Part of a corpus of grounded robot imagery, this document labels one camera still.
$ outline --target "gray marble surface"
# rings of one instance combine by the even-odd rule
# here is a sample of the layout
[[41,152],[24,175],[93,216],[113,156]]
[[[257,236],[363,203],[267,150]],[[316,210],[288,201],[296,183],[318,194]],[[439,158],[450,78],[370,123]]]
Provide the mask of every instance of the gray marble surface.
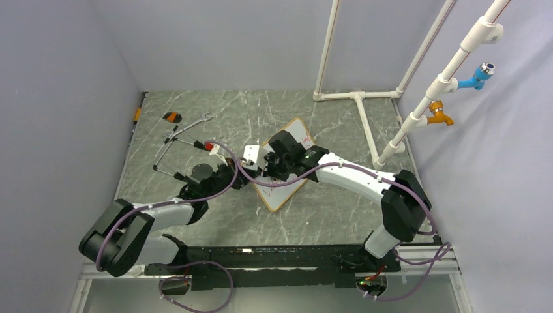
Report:
[[[210,122],[180,137],[200,141],[216,138],[237,154],[244,145],[263,143],[294,117],[308,125],[316,144],[352,162],[371,168],[357,106],[352,100],[314,102],[309,90],[155,91],[147,94],[136,129],[120,198],[151,203],[173,198],[182,182],[152,169],[154,155],[174,124],[161,117],[167,111],[183,116],[180,125],[211,112]],[[379,151],[399,129],[389,99],[365,99],[365,110]],[[207,152],[175,143],[162,169],[186,175],[196,164],[216,165]],[[411,170],[407,152],[391,157],[384,171]],[[251,185],[229,190],[209,201],[203,218],[190,226],[174,226],[172,234],[189,246],[313,245],[362,243],[382,223],[380,206],[348,190],[309,181],[275,213],[270,212]],[[423,224],[428,230],[428,223]],[[431,238],[417,236],[417,242]]]

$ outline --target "purple cable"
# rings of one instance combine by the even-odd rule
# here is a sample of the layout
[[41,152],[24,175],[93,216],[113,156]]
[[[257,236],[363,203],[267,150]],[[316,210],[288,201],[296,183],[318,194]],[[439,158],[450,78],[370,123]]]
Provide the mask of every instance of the purple cable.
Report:
[[[430,274],[430,271],[432,270],[432,267],[434,266],[434,263],[436,262],[436,260],[439,259],[439,254],[440,252],[445,248],[445,252],[441,255],[445,255],[445,253],[447,253],[450,249],[451,249],[451,243],[444,243],[439,249],[438,251],[436,251],[436,254],[434,255],[434,257],[432,259],[430,259],[429,262],[426,262],[426,263],[430,263],[430,265],[428,266],[428,269],[426,270],[425,274],[423,275],[423,277],[419,280],[419,282],[417,283],[417,285],[415,287],[413,287],[413,289],[411,289],[409,292],[405,293],[404,295],[401,295],[399,297],[392,297],[392,298],[379,298],[379,297],[373,297],[373,299],[375,301],[400,301],[400,300],[403,300],[407,297],[410,297],[411,295],[413,295],[415,292],[417,292],[417,290],[423,285],[423,283],[426,281],[426,279],[428,278],[428,275]],[[356,288],[361,291],[363,294],[365,294],[365,292],[361,289],[359,289],[358,286],[356,286]]]
[[192,263],[188,263],[188,264],[184,264],[184,265],[177,265],[177,266],[167,266],[167,265],[165,265],[165,267],[168,268],[168,269],[182,269],[184,267],[193,266],[193,265],[197,265],[197,264],[215,265],[215,266],[221,268],[225,272],[226,276],[228,276],[228,280],[230,281],[230,292],[228,293],[228,297],[226,298],[225,302],[222,305],[220,305],[218,308],[216,308],[214,310],[199,311],[199,310],[194,310],[193,308],[189,308],[186,305],[184,305],[184,304],[182,304],[178,301],[174,301],[173,299],[171,299],[168,296],[164,295],[163,291],[161,290],[161,287],[163,286],[163,284],[165,282],[170,281],[170,280],[171,281],[182,280],[184,282],[189,281],[189,279],[184,278],[184,277],[180,277],[180,276],[173,276],[173,277],[165,278],[164,280],[162,280],[161,283],[159,284],[159,294],[161,295],[161,298],[169,301],[171,304],[174,304],[174,305],[178,306],[179,308],[184,308],[185,310],[191,311],[193,313],[215,313],[215,312],[218,312],[218,311],[222,310],[226,305],[228,305],[228,303],[230,302],[230,299],[232,298],[232,293],[234,291],[234,281],[232,280],[232,276],[230,275],[229,271],[223,265],[221,265],[217,262],[213,262],[213,261],[197,261],[197,262],[192,262]]
[[[292,179],[291,181],[283,182],[281,184],[268,184],[268,183],[264,183],[262,181],[257,181],[257,180],[255,180],[255,178],[249,176],[248,173],[242,168],[242,166],[239,166],[238,168],[242,172],[242,175],[244,175],[252,183],[260,185],[260,186],[271,187],[272,188],[272,187],[284,187],[284,186],[289,186],[291,184],[294,184],[294,183],[304,179],[305,177],[309,176],[314,171],[316,171],[318,169],[321,169],[321,168],[324,168],[326,166],[340,166],[340,163],[332,162],[332,163],[325,163],[325,164],[317,165],[314,168],[306,171],[304,174],[300,175],[299,177],[297,177],[295,179]],[[378,177],[377,174],[369,171],[368,169],[366,169],[362,166],[358,166],[356,164],[343,163],[341,166],[344,166],[346,168],[353,168],[354,170],[365,173],[365,174],[371,176],[372,178],[377,178]],[[391,180],[386,179],[384,177],[382,177],[382,181],[384,183],[387,183],[387,184],[398,187],[399,189],[407,192],[411,197],[413,197],[413,199],[415,199],[415,201],[421,206],[421,208],[425,212],[425,215],[428,218],[428,221],[430,222],[430,226],[432,226],[432,229],[430,231],[418,231],[417,233],[419,235],[428,235],[428,236],[434,235],[436,233],[436,221],[434,220],[434,218],[430,214],[430,210],[428,209],[428,207],[426,206],[424,201],[414,191],[412,191],[411,189],[405,187],[404,185],[401,185],[400,183],[396,183],[395,181],[391,181]]]

